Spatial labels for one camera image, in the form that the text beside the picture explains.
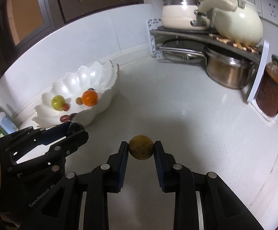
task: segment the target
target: grape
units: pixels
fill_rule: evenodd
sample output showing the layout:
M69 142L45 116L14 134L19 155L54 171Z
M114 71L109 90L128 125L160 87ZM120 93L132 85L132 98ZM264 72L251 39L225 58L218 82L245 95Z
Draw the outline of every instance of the grape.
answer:
M69 110L69 108L70 108L70 105L69 105L68 103L65 103L65 104L63 105L63 110L64 110L65 112L67 112L67 111Z
M82 101L81 97L78 97L76 99L76 104L78 104L78 105L82 105L83 104L83 101Z
M60 122L61 123L64 123L64 122L69 121L69 120L70 120L69 115L63 115L63 116L60 117Z
M61 95L55 96L51 101L51 106L56 111L63 111L64 104L65 104L65 99Z

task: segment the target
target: cooking pot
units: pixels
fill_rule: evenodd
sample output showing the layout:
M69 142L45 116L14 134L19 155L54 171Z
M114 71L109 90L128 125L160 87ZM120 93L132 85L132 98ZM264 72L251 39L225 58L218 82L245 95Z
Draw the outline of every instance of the cooking pot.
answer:
M164 28L207 30L210 20L198 12L199 0L163 0L161 23Z
M206 45L204 52L208 56L206 72L213 81L230 89L248 85L254 68L252 61L214 45Z
M212 20L224 37L255 46L263 37L263 25L254 4L246 0L201 0L200 13L213 8Z

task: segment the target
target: white kettle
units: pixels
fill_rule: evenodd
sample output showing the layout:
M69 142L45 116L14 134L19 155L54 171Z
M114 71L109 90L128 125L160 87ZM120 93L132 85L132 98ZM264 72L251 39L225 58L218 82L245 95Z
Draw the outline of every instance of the white kettle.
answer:
M222 36L248 46L255 46L261 41L263 25L254 4L246 0L200 1L200 13L213 8L212 20Z

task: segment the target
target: scalloped bowl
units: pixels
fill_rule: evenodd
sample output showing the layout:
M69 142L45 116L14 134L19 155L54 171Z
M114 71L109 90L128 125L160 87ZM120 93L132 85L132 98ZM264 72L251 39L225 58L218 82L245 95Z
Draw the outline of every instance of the scalloped bowl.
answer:
M78 113L72 121L88 125L97 116L105 111L116 93L116 83L119 76L119 65L111 61L101 63L94 62L90 67L81 66L76 73L67 73L63 80L53 83L51 91L42 94L42 104L35 107L37 116L32 120L42 128L50 128L61 124L60 117ZM75 100L82 94L93 88L98 94L98 103L89 107L84 104L78 105ZM70 109L56 111L51 106L54 96L62 95L69 103Z

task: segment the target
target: orange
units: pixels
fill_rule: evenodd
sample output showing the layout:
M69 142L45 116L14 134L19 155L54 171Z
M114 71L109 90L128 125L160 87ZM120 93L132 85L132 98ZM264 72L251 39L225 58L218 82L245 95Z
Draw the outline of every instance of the orange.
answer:
M94 90L88 90L83 93L82 102L86 106L94 106L98 103L98 94Z

